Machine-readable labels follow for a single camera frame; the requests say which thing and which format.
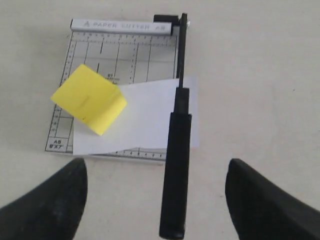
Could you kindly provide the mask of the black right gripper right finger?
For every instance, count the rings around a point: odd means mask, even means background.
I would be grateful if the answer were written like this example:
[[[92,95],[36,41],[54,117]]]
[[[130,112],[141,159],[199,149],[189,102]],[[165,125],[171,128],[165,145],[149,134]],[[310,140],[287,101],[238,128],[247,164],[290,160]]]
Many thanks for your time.
[[[272,183],[243,160],[230,160],[225,197],[240,240],[318,240],[320,212]]]

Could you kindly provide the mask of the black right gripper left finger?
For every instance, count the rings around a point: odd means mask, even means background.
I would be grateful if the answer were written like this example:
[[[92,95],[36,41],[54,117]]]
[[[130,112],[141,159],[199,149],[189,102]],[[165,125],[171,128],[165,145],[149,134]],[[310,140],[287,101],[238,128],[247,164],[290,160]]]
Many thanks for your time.
[[[46,181],[0,209],[2,240],[72,240],[88,194],[85,160],[75,158]]]

